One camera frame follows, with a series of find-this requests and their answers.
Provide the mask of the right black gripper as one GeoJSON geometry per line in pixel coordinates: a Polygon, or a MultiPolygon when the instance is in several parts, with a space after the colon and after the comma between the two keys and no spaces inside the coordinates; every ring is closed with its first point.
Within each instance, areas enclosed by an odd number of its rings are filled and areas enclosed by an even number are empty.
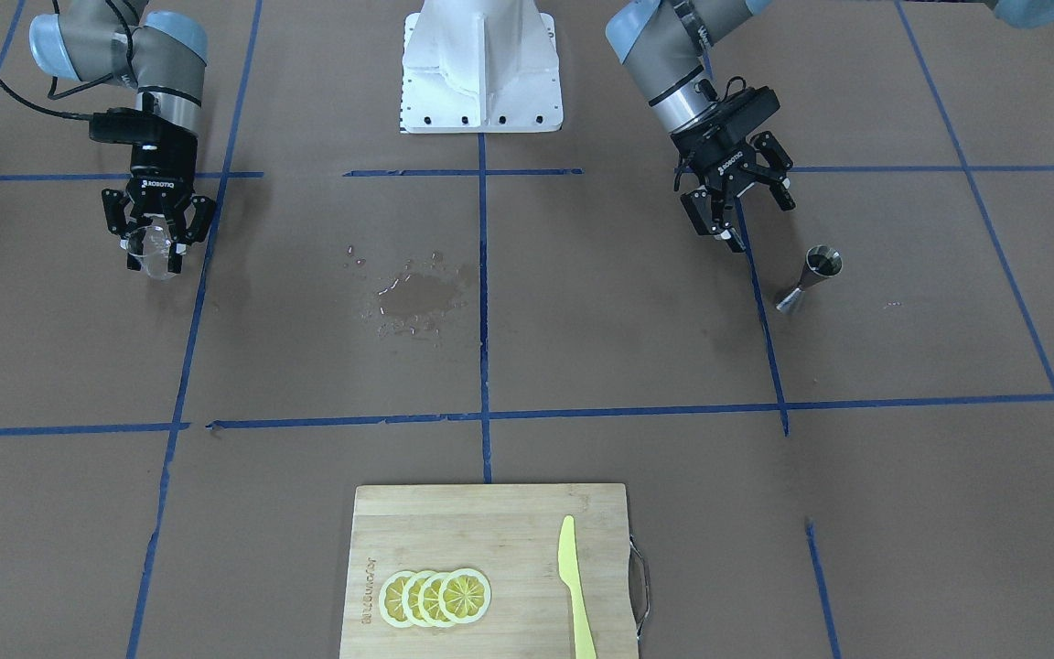
{"type": "Polygon", "coordinates": [[[158,146],[133,146],[125,191],[102,190],[106,229],[123,243],[126,267],[144,268],[147,214],[162,214],[175,225],[175,272],[180,274],[188,248],[204,243],[217,203],[194,193],[198,138],[183,125],[164,124],[158,146]],[[184,214],[191,209],[187,221],[184,214]]]}

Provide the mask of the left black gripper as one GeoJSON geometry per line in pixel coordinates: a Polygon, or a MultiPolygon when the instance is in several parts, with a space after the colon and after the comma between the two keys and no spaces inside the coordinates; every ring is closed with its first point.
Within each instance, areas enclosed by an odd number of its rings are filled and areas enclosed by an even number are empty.
{"type": "Polygon", "coordinates": [[[726,243],[729,251],[743,254],[747,245],[735,222],[731,199],[744,190],[736,190],[736,185],[743,189],[767,185],[782,211],[796,209],[788,190],[793,159],[770,131],[753,133],[779,110],[778,95],[772,88],[741,88],[720,99],[715,88],[678,88],[671,99],[689,116],[671,134],[679,153],[674,188],[678,190],[686,168],[699,182],[679,200],[698,236],[714,237],[726,243]]]}

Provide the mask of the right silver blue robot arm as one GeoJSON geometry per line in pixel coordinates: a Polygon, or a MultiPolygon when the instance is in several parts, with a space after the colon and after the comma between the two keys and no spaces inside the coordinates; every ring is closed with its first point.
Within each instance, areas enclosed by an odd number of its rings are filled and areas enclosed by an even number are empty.
{"type": "Polygon", "coordinates": [[[129,146],[130,176],[105,189],[109,233],[130,270],[179,275],[193,243],[208,238],[216,201],[194,190],[209,38],[192,17],[144,1],[72,1],[30,25],[30,50],[51,78],[134,92],[134,103],[87,116],[92,141],[129,146]]]}

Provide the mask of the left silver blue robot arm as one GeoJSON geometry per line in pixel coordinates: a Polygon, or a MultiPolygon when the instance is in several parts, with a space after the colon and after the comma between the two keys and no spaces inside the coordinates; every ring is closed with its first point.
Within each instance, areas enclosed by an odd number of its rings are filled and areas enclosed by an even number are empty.
{"type": "Polygon", "coordinates": [[[769,7],[767,1],[631,1],[606,38],[676,146],[674,191],[700,236],[745,252],[737,200],[766,185],[783,211],[793,159],[763,125],[780,108],[772,88],[735,76],[716,86],[705,58],[715,43],[769,7]]]}

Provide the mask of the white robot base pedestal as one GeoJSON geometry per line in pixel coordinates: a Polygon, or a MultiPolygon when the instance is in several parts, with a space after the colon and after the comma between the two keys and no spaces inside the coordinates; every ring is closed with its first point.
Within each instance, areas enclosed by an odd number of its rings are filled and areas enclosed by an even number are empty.
{"type": "Polygon", "coordinates": [[[564,125],[555,22],[534,1],[426,1],[404,19],[403,38],[402,133],[564,125]]]}

